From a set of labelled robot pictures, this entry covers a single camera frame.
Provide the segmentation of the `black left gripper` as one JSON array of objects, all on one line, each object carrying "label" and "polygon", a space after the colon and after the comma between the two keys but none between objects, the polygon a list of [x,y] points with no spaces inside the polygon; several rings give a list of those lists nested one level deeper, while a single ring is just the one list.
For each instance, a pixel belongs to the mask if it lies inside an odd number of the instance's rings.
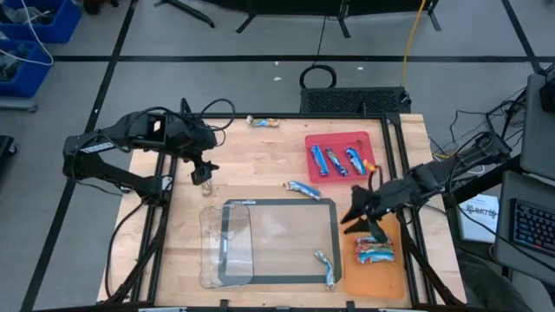
[{"label": "black left gripper", "polygon": [[219,169],[218,165],[202,159],[202,153],[216,145],[214,132],[201,119],[193,119],[192,123],[176,119],[166,126],[166,153],[184,162],[193,162],[191,179],[194,185],[202,185],[212,177],[213,170]]}]

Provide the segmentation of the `clear mat with black border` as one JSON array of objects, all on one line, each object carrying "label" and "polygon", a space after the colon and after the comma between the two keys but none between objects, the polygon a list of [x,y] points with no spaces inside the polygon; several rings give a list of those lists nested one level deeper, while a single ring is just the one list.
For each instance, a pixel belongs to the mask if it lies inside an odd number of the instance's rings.
[{"label": "clear mat with black border", "polygon": [[236,199],[251,214],[254,276],[247,284],[325,284],[321,250],[342,277],[336,204],[329,198]]}]

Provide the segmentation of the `blue green granola bar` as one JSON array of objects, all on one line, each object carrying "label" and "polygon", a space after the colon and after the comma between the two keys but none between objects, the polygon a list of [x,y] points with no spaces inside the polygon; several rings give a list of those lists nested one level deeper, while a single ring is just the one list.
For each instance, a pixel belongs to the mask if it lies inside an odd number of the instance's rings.
[{"label": "blue green granola bar", "polygon": [[302,193],[312,199],[315,199],[316,201],[319,201],[321,199],[321,192],[318,189],[315,189],[298,181],[287,182],[285,184],[285,188],[287,191]]}]

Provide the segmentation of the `black aluminium frame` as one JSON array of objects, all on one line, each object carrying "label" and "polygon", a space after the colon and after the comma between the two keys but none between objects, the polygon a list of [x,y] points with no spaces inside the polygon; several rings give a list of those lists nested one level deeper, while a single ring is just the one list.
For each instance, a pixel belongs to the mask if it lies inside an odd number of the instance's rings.
[{"label": "black aluminium frame", "polygon": [[[304,179],[307,173],[306,160],[301,161],[301,145],[304,136],[309,133],[366,131],[369,133],[374,148],[376,161],[384,168],[385,179],[390,174],[388,161],[393,158],[396,175],[408,170],[409,165],[416,166],[433,160],[428,134],[421,114],[400,114],[398,126],[394,124],[395,114],[384,117],[389,121],[391,148],[388,154],[383,138],[381,116],[372,119],[369,115],[359,114],[300,114],[300,113],[245,113],[257,118],[280,119],[279,128],[249,127],[244,121],[236,120],[226,131],[226,142],[212,150],[208,158],[214,160],[220,169],[214,173],[211,197],[203,197],[201,190],[191,184],[189,172],[192,165],[179,161],[177,178],[169,211],[169,223],[166,238],[160,254],[158,279],[154,299],[148,299],[150,278],[155,277],[153,263],[149,260],[144,275],[138,278],[140,285],[139,301],[150,300],[155,305],[215,307],[220,300],[228,300],[229,309],[346,309],[347,302],[354,302],[362,308],[409,308],[417,303],[443,304],[439,292],[432,290],[429,277],[413,257],[413,275],[402,273],[402,286],[406,294],[401,299],[370,298],[349,296],[343,291],[344,278],[335,290],[324,290],[318,284],[247,284],[230,288],[204,289],[200,286],[200,238],[198,213],[205,205],[216,201],[224,202],[235,192],[238,198],[281,198],[289,193],[296,198],[300,194],[287,192],[282,184],[290,179]],[[146,235],[156,231],[158,221],[147,221],[147,215],[159,217],[159,212],[148,214],[155,209],[140,208],[120,229],[114,240],[111,254],[108,286],[113,295],[117,288],[137,264],[141,248],[143,230],[147,225]],[[420,228],[417,220],[411,223],[409,231],[416,241],[416,232],[421,234],[421,247],[426,246],[429,264],[449,290],[459,300],[466,302],[460,269],[456,261],[454,244],[447,217],[431,208],[422,208],[419,214]]]}]

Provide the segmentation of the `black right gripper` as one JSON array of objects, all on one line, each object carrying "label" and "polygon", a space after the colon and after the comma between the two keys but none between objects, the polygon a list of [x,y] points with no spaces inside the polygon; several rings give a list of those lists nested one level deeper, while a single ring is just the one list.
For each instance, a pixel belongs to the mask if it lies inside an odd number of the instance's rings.
[{"label": "black right gripper", "polygon": [[359,185],[353,186],[351,206],[340,223],[355,222],[344,233],[369,232],[378,241],[385,240],[387,235],[378,222],[386,214],[407,205],[415,189],[416,184],[411,179],[391,180],[375,192]]}]

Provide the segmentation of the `red white granola bar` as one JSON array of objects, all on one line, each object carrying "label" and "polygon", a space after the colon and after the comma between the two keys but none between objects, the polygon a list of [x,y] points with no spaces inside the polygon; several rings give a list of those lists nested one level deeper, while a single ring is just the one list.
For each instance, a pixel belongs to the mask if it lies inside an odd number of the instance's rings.
[{"label": "red white granola bar", "polygon": [[356,260],[360,264],[394,262],[395,254],[391,252],[363,252],[356,255]]}]

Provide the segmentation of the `black partition screen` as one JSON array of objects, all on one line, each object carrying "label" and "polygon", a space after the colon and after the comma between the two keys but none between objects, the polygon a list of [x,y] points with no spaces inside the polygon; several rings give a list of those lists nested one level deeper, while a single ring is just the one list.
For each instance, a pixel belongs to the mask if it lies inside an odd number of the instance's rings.
[{"label": "black partition screen", "polygon": [[350,33],[345,24],[349,16],[364,16],[396,12],[418,11],[428,14],[434,29],[441,31],[434,9],[439,0],[196,0],[219,7],[241,11],[246,20],[236,29],[241,34],[259,15],[334,16],[345,38]]}]

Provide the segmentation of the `blue plastic storage bin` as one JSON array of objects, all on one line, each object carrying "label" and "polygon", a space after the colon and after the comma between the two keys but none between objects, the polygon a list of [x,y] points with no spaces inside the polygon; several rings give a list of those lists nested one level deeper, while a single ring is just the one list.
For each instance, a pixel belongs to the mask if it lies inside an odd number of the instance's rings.
[{"label": "blue plastic storage bin", "polygon": [[[55,10],[55,16],[51,23],[33,24],[39,40],[43,43],[66,43],[72,36],[76,25],[81,18],[81,11],[71,0],[23,0],[30,9],[49,8]],[[21,23],[0,23],[0,31],[12,40],[35,41],[28,25]]]},{"label": "blue plastic storage bin", "polygon": [[0,96],[33,97],[50,67],[36,42],[0,40]]}]

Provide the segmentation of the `black perforated computer case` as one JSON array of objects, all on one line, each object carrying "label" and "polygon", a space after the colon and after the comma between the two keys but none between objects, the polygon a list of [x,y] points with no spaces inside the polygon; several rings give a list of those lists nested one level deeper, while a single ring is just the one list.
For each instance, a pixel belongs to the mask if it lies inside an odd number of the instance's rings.
[{"label": "black perforated computer case", "polygon": [[412,100],[403,87],[306,88],[302,114],[410,114]]}]

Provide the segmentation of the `person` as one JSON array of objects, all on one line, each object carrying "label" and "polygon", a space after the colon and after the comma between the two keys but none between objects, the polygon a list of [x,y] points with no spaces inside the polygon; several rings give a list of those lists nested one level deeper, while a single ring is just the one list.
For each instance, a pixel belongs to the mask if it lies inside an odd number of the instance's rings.
[{"label": "person", "polygon": [[518,272],[501,275],[500,266],[456,249],[457,261],[470,305],[508,312],[555,312],[551,292],[537,279]]}]

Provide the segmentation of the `black floor object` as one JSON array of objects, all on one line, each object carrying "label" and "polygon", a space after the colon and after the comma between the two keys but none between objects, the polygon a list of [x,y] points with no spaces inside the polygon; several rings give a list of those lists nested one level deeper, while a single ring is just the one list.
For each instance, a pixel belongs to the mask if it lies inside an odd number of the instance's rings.
[{"label": "black floor object", "polygon": [[12,137],[0,135],[0,173],[6,167],[11,156],[17,153],[17,147]]}]

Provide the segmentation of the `clear plastic bin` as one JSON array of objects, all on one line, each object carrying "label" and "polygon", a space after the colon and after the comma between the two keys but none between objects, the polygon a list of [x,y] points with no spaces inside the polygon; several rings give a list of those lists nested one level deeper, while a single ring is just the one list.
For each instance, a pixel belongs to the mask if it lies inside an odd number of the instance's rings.
[{"label": "clear plastic bin", "polygon": [[250,283],[254,264],[249,207],[210,206],[201,211],[199,222],[201,286],[216,289]]}]

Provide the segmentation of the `black keyboard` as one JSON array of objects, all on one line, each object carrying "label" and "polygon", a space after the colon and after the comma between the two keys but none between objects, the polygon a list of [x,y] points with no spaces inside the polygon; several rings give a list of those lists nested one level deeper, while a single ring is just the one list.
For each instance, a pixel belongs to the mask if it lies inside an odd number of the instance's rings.
[{"label": "black keyboard", "polygon": [[555,257],[555,210],[513,198],[511,212],[512,241]]}]

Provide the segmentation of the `black tripod stand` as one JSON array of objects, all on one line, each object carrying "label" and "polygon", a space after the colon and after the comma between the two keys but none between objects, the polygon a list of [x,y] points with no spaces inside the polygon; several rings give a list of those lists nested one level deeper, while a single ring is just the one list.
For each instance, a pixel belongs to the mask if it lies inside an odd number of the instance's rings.
[{"label": "black tripod stand", "polygon": [[[517,128],[515,134],[524,127],[526,111],[526,88],[517,90],[514,94],[503,100],[497,107],[486,112],[487,128],[497,133],[501,139],[508,140],[507,132],[510,127]],[[498,132],[493,120],[498,117],[504,118],[502,129]]]}]

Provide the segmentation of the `blue granola bar orange print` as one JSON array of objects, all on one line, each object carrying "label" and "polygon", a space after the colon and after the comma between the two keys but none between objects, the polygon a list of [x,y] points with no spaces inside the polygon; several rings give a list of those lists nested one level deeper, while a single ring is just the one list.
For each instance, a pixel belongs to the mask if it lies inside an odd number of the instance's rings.
[{"label": "blue granola bar orange print", "polygon": [[279,127],[280,125],[280,119],[255,118],[252,115],[246,117],[246,122],[253,127]]}]

